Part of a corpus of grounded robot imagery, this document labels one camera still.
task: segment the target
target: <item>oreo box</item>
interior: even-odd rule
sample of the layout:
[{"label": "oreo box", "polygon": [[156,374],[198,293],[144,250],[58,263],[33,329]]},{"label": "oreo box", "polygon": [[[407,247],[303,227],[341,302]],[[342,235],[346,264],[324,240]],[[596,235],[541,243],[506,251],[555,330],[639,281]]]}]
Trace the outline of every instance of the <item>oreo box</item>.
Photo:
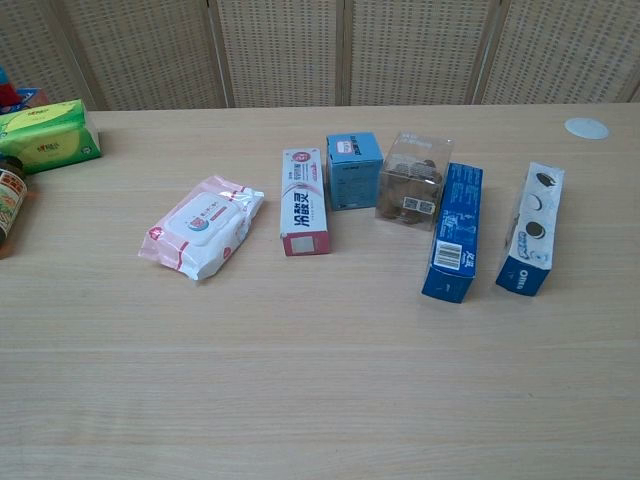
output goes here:
[{"label": "oreo box", "polygon": [[322,159],[317,148],[282,152],[280,238],[288,257],[329,253]]},{"label": "oreo box", "polygon": [[518,197],[496,283],[534,296],[551,271],[564,170],[532,162]]},{"label": "oreo box", "polygon": [[422,293],[461,303],[476,276],[482,169],[449,163]]},{"label": "oreo box", "polygon": [[327,136],[331,209],[375,207],[382,162],[382,152],[371,132]]}]

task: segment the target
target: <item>white round object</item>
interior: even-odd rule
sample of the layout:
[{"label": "white round object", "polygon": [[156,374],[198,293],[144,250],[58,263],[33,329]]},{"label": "white round object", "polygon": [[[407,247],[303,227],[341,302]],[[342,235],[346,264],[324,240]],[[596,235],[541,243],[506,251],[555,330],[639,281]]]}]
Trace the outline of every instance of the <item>white round object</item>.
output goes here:
[{"label": "white round object", "polygon": [[564,122],[564,128],[577,137],[589,140],[603,140],[609,136],[607,126],[595,118],[570,118]]}]

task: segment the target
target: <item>blue box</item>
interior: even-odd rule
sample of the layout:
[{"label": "blue box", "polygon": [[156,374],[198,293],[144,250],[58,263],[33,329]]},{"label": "blue box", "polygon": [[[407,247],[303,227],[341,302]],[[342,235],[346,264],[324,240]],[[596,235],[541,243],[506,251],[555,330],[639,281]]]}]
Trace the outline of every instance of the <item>blue box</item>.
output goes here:
[{"label": "blue box", "polygon": [[496,283],[534,296],[551,271],[564,170],[531,162],[507,233]]},{"label": "blue box", "polygon": [[333,210],[375,207],[382,152],[371,132],[327,136],[327,176]]},{"label": "blue box", "polygon": [[482,169],[450,163],[422,293],[462,303],[476,276]]}]

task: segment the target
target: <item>box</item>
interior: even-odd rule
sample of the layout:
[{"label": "box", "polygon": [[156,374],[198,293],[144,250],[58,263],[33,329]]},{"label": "box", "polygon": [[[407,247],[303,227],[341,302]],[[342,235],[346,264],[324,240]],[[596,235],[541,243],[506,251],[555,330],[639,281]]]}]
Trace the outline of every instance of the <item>box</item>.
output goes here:
[{"label": "box", "polygon": [[98,132],[81,100],[0,115],[0,152],[18,157],[27,174],[101,155]]},{"label": "box", "polygon": [[382,152],[371,132],[327,136],[327,176],[333,210],[375,207]]},{"label": "box", "polygon": [[453,140],[400,132],[380,172],[376,217],[432,230]]},{"label": "box", "polygon": [[482,170],[450,163],[422,293],[461,303],[476,276]]},{"label": "box", "polygon": [[0,107],[0,114],[19,112],[25,108],[35,108],[49,104],[49,99],[41,88],[17,88],[16,92],[22,97],[22,102],[18,105]]},{"label": "box", "polygon": [[532,162],[516,200],[496,283],[534,296],[551,271],[564,170]]},{"label": "box", "polygon": [[329,231],[317,148],[282,152],[280,238],[287,256],[329,253]]}]

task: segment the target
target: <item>barcode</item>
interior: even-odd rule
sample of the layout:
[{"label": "barcode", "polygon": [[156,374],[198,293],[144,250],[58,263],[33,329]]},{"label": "barcode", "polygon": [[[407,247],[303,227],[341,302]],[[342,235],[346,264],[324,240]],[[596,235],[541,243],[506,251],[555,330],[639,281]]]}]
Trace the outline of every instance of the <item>barcode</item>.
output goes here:
[{"label": "barcode", "polygon": [[436,209],[436,205],[428,200],[418,200],[417,198],[404,197],[402,202],[402,208],[407,210],[415,210],[416,212],[426,213],[427,215],[433,215]]},{"label": "barcode", "polygon": [[448,243],[438,240],[436,242],[436,255],[433,264],[438,267],[460,270],[460,259],[462,257],[462,245]]},{"label": "barcode", "polygon": [[404,197],[404,203],[402,204],[402,208],[408,208],[409,210],[418,210],[419,200],[411,197]]},{"label": "barcode", "polygon": [[426,200],[422,200],[418,205],[419,212],[427,213],[429,215],[433,215],[433,212],[435,209],[436,209],[436,204],[433,202],[428,202]]}]

